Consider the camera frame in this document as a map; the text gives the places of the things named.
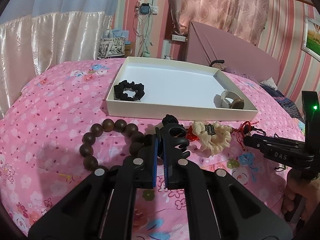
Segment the right hand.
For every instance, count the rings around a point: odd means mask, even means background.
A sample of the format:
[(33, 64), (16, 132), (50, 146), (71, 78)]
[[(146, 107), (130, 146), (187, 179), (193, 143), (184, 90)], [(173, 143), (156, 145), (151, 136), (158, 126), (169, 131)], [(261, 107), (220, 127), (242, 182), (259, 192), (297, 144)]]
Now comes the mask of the right hand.
[(301, 195), (306, 199), (301, 219), (307, 222), (319, 205), (319, 178), (305, 180), (298, 171), (291, 169), (287, 174), (281, 211), (283, 214), (294, 209), (294, 199)]

